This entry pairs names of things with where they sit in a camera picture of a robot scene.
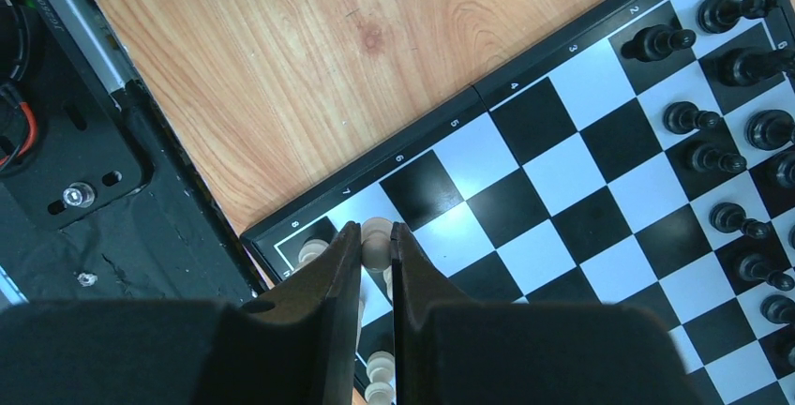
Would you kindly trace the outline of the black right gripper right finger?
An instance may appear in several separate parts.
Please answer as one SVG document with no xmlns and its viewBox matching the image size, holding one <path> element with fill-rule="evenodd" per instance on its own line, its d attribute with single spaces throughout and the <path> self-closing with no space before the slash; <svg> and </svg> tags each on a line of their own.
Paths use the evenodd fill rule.
<svg viewBox="0 0 795 405">
<path fill-rule="evenodd" d="M 391 232 L 401 404 L 697 404 L 650 312 L 597 303 L 483 302 Z"/>
</svg>

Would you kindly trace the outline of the black white chess board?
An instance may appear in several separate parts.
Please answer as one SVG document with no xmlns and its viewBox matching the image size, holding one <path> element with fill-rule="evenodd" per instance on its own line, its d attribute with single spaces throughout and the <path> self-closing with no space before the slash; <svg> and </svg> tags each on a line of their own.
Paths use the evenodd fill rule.
<svg viewBox="0 0 795 405">
<path fill-rule="evenodd" d="M 350 222 L 407 224 L 473 298 L 651 310 L 706 404 L 794 400 L 794 10 L 607 0 L 242 234 L 274 281 Z M 657 24 L 696 32 L 644 63 Z"/>
</svg>

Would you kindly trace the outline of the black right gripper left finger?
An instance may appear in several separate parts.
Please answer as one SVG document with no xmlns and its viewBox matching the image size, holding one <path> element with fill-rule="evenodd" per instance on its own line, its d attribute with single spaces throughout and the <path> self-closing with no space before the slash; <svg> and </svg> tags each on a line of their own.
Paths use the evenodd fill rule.
<svg viewBox="0 0 795 405">
<path fill-rule="evenodd" d="M 36 301 L 1 315 L 5 404 L 348 404 L 361 228 L 237 307 Z"/>
</svg>

